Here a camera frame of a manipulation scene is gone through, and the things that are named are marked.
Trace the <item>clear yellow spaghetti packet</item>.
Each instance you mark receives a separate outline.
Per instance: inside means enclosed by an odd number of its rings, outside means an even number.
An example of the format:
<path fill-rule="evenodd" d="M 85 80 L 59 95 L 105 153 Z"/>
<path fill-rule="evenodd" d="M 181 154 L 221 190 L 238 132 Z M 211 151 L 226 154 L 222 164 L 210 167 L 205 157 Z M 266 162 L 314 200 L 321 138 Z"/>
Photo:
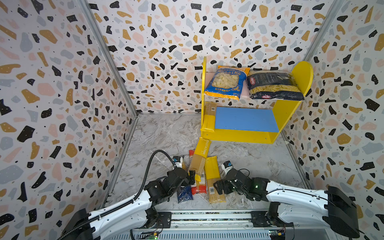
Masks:
<path fill-rule="evenodd" d="M 206 159 L 205 173 L 207 182 L 207 194 L 209 196 L 210 204 L 225 203 L 225 195 L 219 195 L 218 191 L 214 187 L 214 183 L 221 180 L 217 156 L 208 157 Z"/>

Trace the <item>red pasta packet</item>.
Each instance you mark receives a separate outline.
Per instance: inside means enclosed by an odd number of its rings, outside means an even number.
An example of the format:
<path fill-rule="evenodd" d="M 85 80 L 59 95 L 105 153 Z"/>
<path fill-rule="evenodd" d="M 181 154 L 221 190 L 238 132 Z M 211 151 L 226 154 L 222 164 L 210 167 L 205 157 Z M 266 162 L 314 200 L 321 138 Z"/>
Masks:
<path fill-rule="evenodd" d="M 195 150 L 189 150 L 189 157 L 190 157 L 190 166 L 192 164 L 192 159 L 194 156 Z M 206 194 L 207 193 L 207 187 L 206 187 L 206 178 L 205 178 L 205 171 L 203 169 L 203 173 L 201 175 L 201 181 L 195 181 L 195 184 L 191 186 L 191 192 L 192 195 L 196 194 Z"/>

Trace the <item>dark blue pasta bag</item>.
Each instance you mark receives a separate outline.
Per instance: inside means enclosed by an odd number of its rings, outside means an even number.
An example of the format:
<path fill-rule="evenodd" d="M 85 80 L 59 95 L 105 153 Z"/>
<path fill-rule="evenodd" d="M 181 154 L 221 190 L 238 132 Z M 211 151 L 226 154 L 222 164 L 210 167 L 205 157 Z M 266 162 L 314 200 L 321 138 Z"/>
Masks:
<path fill-rule="evenodd" d="M 179 187 L 177 189 L 177 199 L 179 204 L 186 201 L 192 201 L 193 194 L 192 194 L 191 186 Z"/>

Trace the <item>yellow spaghetti box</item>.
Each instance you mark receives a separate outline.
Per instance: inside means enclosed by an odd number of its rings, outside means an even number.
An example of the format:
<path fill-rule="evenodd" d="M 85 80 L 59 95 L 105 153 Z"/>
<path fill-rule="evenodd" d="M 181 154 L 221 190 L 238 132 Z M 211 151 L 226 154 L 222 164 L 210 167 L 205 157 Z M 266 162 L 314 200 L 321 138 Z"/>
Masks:
<path fill-rule="evenodd" d="M 204 173 L 204 167 L 209 153 L 211 142 L 211 140 L 200 137 L 198 145 L 192 157 L 189 171 L 195 171 L 195 180 L 197 182 L 201 181 L 202 174 Z"/>

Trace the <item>yellow spaghetti bag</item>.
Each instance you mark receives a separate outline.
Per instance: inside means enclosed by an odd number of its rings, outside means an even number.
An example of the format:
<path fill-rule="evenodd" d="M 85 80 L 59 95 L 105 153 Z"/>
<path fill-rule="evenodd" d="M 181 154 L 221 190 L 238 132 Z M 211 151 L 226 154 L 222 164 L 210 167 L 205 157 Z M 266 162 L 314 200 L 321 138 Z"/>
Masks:
<path fill-rule="evenodd" d="M 205 103 L 203 124 L 201 130 L 204 132 L 215 132 L 217 104 L 212 102 Z"/>

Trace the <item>blue orecchiette pasta bag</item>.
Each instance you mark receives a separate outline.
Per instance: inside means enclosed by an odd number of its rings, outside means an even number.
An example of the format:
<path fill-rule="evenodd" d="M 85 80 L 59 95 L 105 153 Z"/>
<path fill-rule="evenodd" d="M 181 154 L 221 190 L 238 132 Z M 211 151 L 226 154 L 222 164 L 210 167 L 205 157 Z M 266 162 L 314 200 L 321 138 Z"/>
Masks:
<path fill-rule="evenodd" d="M 239 100 L 250 68 L 218 66 L 205 94 L 216 98 Z"/>

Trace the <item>black penne pasta bag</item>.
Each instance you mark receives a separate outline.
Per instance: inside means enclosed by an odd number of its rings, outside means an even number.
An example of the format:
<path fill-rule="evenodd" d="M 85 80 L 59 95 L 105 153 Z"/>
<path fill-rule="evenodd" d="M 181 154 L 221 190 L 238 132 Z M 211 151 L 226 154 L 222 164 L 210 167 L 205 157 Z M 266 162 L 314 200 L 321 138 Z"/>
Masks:
<path fill-rule="evenodd" d="M 292 74 L 279 71 L 252 71 L 247 76 L 251 99 L 302 101 L 300 91 Z"/>

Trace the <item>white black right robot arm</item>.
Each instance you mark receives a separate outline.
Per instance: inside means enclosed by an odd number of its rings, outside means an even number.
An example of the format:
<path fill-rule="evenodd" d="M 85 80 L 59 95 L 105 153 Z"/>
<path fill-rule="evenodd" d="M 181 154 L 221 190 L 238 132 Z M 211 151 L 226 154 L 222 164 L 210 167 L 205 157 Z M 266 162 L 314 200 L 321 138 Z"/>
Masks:
<path fill-rule="evenodd" d="M 250 178 L 236 169 L 229 170 L 213 186 L 219 195 L 238 193 L 250 201 L 268 202 L 267 219 L 274 226 L 325 226 L 344 237 L 360 237 L 357 205 L 337 187 L 301 189 L 265 178 Z"/>

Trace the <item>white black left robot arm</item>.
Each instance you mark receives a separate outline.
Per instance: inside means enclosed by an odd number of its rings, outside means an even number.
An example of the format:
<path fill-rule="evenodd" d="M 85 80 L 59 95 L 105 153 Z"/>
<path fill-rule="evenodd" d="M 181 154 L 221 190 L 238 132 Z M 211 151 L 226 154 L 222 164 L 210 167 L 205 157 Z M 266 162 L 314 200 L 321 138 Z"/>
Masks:
<path fill-rule="evenodd" d="M 195 184 L 195 171 L 175 167 L 165 177 L 149 182 L 137 194 L 109 207 L 75 213 L 60 240 L 107 240 L 125 231 L 152 227 L 159 216 L 156 205 L 168 201 L 181 186 Z"/>

